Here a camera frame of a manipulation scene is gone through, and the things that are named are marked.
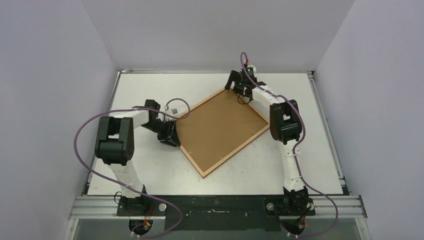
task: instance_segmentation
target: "white wall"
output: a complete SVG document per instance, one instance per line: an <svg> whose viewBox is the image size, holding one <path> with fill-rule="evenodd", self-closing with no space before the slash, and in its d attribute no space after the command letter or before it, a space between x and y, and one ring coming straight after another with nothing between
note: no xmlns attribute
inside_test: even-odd
<svg viewBox="0 0 424 240"><path fill-rule="evenodd" d="M354 0L82 0L119 69L314 70Z"/></svg>
<svg viewBox="0 0 424 240"><path fill-rule="evenodd" d="M315 73L375 240L423 239L424 1L356 0Z"/></svg>
<svg viewBox="0 0 424 240"><path fill-rule="evenodd" d="M116 70L79 0L1 1L0 32L0 239L61 239Z"/></svg>

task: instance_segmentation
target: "purple hose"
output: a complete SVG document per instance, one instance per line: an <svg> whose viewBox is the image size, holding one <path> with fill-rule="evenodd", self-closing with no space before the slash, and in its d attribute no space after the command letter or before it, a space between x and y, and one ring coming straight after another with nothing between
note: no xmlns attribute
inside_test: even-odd
<svg viewBox="0 0 424 240"><path fill-rule="evenodd" d="M110 110L110 111L105 111L105 112L102 112L102 113L99 113L99 114L97 114L97 115L95 115L95 116L93 116L93 117L91 117L90 119L88 119L87 121L85 121L79 128L78 128L78 130L76 131L76 134L75 134L75 137L73 138L73 151L75 152L75 155L76 155L76 158L78 159L78 161L84 166L84 168L86 168L87 170L89 170L91 173L93 173L93 174L95 174L95 175L97 175L97 176L99 176L99 177L101 177L101 178L104 178L104 179L106 179L106 180L109 180L109 181L111 181L111 182L114 182L114 183L116 183L116 184L119 184L119 185L121 185L121 186L123 186L123 187L126 187L127 189L129 189L129 190L131 190L131 191L133 191L133 192L135 192L135 193L138 193L138 194L140 194L140 195L142 195L142 196L145 196L145 197L148 197L148 198L150 198L150 199L153 199L153 200L156 200L156 201L160 201L160 202L162 202L162 203L165 203L165 204L167 204L167 205L170 205L171 207L173 207L173 208L175 208L177 211L178 211L178 213L179 213L179 216L180 216L180 218L179 218L179 220L178 220L178 222L176 223L176 224L174 224L173 226L171 226L170 228L168 228L168 229L166 229L165 231L163 231L163 232L160 232L160 233L158 233L158 234L154 234L154 235L150 235L150 236L141 236L142 238L144 238L144 239L151 239L151 238L155 238L155 237L158 237L158 236L161 236L161 235L163 235L163 234L165 234L165 233L167 233L167 232L169 232L169 231L171 231L172 229L174 229L174 228L176 228L182 221L183 221L183 212L176 206L176 205L174 205L173 203L171 203L171 202L169 202L169 201L167 201L167 200L164 200L164 199L161 199L161 198L158 198L158 197L155 197L155 196L152 196L152 195L149 195L149 194L146 194L146 193L143 193L143 192L141 192L141 191L138 191L138 190L135 190L134 188L132 188L131 186L127 186L127 184L125 184L125 183L123 183L123 182L120 182L120 181L117 181L117 180L115 180L115 179L112 179L112 178L110 178L110 177L107 177L107 176L105 176L105 175L103 175L103 174L101 174L101 173L99 173L99 172L97 172L97 171L95 171L94 169L92 169L90 166L88 166L84 161L83 161L83 159L81 158L81 156L80 156L80 153L78 152L78 149L77 149L77 139L78 139L78 135L80 135L80 132L81 132L81 130L89 123L89 122L91 122L91 121L93 121L94 119L96 119L96 118L98 118L98 117L101 117L101 116L103 116L103 115L106 115L106 114L111 114L111 113L120 113L120 112L130 112L130 111L152 111L152 112L155 112L155 113L159 113L159 114L163 114L163 115L165 115L165 116L168 116L168 117L170 117L170 118L172 118L172 119L185 119L185 118L187 118L189 115L190 115L190 107L189 107L189 104L186 102L186 101L184 101L184 103L185 104L187 104L187 107L188 107L188 113L186 114L186 115L184 115L184 116L181 116L181 117L175 117L175 116L171 116L171 115L169 115L169 114L166 114L166 113L164 113L164 112L161 112L161 111L158 111L158 110L155 110L155 109L151 109L151 108L146 108L146 107L138 107L138 108L131 108L131 109L118 109L118 110ZM140 225L137 225L137 226L135 226L133 229L132 229L132 232L134 232L134 230L136 230L138 227L140 227L141 226L141 224Z"/></svg>
<svg viewBox="0 0 424 240"><path fill-rule="evenodd" d="M244 71L244 73L246 74L246 76L249 78L249 80L253 83L253 85L255 85L257 88L259 88L260 90L262 90L262 91L265 91L265 92L267 92L267 93L269 93L269 94L271 94L274 98L282 98L282 99L284 99L284 101L291 107L291 109L293 109L293 111L294 111L294 113L297 115L297 117L299 118L299 121L300 121L300 125L301 125L301 127L302 127L302 130L303 130L303 134L302 134L302 137L300 138L300 140L293 146L293 149L292 149L292 152L293 152L293 154L294 154L294 160L295 160L295 162L296 162L296 166L297 166L297 170L298 170L298 172L299 172L299 176L301 176L300 177L300 179L302 180L302 182L305 184L305 186L306 187L308 187L308 188L310 188L311 190L313 190L313 191L315 191L315 192L317 192L318 194L320 194L320 195L322 195L322 196L324 196L325 198L327 198L333 205L334 205L334 208L335 208L335 219L334 219L334 222L331 224L331 226L330 227L328 227L327 229L325 229L325 230L323 230L323 231L321 231L321 232L317 232L317 233L311 233L311 234L305 234L305 235L299 235L299 237L302 237L302 238L305 238L305 237L314 237L314 236L318 236L318 235L321 235L321 234L325 234L326 232L328 232L328 231L330 231L332 228L334 228L334 226L337 224L337 220L339 219L339 209L337 208L337 205L336 205L336 203L334 202L334 200L331 198L331 197L329 197L328 195L326 195L325 193L323 193L323 192L321 192L321 191L318 191L317 189L315 189L315 188L313 188L311 185L309 185L306 181L305 181L305 179L304 179L304 177L302 176L302 171L301 171L301 167L300 167L300 165L299 165L299 161L298 161L298 157L296 156L296 147L299 145L299 144L301 144L301 142L305 139L305 136L306 136L306 128L305 128L305 124L304 124L304 121L303 121L303 119L302 119L302 117L301 117L301 115L299 114L299 111L295 108L295 106L285 97L285 96L283 96L283 95L275 95L274 93L272 93L271 91L268 91L268 90L265 90L265 89L263 89L261 86L259 86L255 81L253 81L253 79L250 77L250 75L248 74L248 72L246 71L246 68L245 68L245 64L243 63L243 55L244 55L244 57L246 58L246 60L248 59L248 56L247 56L247 54L245 53L245 52L242 52L241 54L240 54L240 63L241 63L241 67L242 67L242 69L243 69L243 71Z"/></svg>

